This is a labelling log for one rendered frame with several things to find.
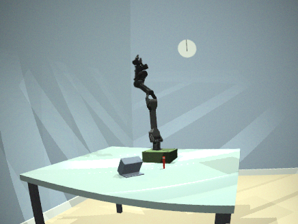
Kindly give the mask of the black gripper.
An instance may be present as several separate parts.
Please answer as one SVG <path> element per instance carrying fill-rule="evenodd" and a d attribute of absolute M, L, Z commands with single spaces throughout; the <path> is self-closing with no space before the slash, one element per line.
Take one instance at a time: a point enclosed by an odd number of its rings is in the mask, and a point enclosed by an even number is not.
<path fill-rule="evenodd" d="M 141 72 L 139 66 L 143 66 L 141 58 L 139 58 L 139 55 L 136 56 L 136 58 L 133 60 L 133 64 L 135 65 L 135 72 Z"/>

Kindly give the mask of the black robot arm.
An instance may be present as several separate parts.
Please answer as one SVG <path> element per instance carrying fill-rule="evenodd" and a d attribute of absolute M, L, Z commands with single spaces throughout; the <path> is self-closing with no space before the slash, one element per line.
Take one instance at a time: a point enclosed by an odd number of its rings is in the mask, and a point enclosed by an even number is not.
<path fill-rule="evenodd" d="M 148 69 L 148 65 L 145 64 L 139 67 L 141 72 L 135 72 L 135 78 L 133 79 L 135 82 L 133 83 L 133 85 L 137 88 L 140 88 L 142 91 L 146 93 L 146 105 L 150 111 L 150 126 L 151 126 L 151 130 L 148 133 L 149 133 L 150 142 L 153 143 L 152 150 L 162 150 L 161 142 L 163 142 L 163 138 L 161 137 L 160 132 L 157 128 L 157 115 L 156 115 L 157 97 L 155 96 L 153 90 L 151 90 L 150 88 L 144 85 L 144 81 L 148 76 L 148 73 L 145 71 L 145 69 Z M 151 95 L 153 99 L 149 99 L 148 98 L 149 95 Z"/>

